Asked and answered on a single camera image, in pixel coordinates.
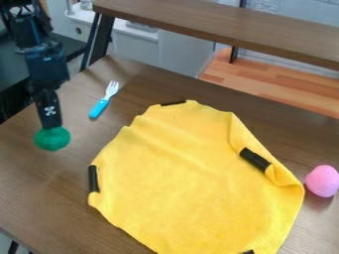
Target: black clip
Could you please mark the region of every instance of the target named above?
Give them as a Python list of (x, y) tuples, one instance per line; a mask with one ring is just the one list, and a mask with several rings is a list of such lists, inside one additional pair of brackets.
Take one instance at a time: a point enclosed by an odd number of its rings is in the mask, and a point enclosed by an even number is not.
[(89, 192), (100, 192), (95, 165), (90, 165), (88, 167), (88, 181), (89, 181)]
[(240, 157), (252, 164), (257, 169), (261, 170), (263, 173), (265, 172), (266, 168), (271, 164), (266, 159), (256, 153), (253, 153), (248, 148), (244, 148), (240, 152)]
[(242, 252), (240, 254), (255, 254), (255, 252), (254, 252), (254, 250), (248, 250), (248, 251)]
[(172, 106), (172, 105), (183, 104), (183, 103), (186, 103), (186, 101), (180, 100), (180, 101), (175, 101), (175, 102), (162, 103), (161, 106), (165, 107), (165, 106)]

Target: blue fork handle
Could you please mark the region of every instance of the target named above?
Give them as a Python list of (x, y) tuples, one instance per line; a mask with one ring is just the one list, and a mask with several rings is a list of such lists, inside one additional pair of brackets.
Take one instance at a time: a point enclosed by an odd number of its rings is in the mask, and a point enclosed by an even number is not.
[(91, 119), (97, 118), (101, 112), (107, 107), (108, 100), (107, 99), (99, 99), (95, 105), (90, 109), (88, 116)]

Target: yellow towel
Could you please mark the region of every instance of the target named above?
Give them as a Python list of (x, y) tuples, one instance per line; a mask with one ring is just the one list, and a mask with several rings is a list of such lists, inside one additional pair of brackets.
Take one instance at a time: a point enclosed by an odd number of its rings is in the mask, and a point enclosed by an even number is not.
[[(262, 172), (244, 148), (271, 164)], [(150, 107), (92, 164), (89, 205), (162, 254), (276, 253), (304, 196), (236, 115), (195, 101)]]

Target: white fork tines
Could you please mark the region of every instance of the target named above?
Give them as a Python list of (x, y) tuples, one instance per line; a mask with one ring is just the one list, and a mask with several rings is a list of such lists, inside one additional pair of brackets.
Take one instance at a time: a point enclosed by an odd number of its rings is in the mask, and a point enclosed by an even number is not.
[(118, 81), (110, 81), (106, 88), (106, 96), (104, 99), (109, 100), (113, 95), (115, 95), (119, 90)]

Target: wooden shelf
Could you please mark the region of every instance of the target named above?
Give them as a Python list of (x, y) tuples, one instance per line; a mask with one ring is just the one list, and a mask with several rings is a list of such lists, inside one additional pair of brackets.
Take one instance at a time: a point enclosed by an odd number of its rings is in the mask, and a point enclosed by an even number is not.
[(198, 0), (95, 0), (94, 11), (339, 70), (339, 28)]

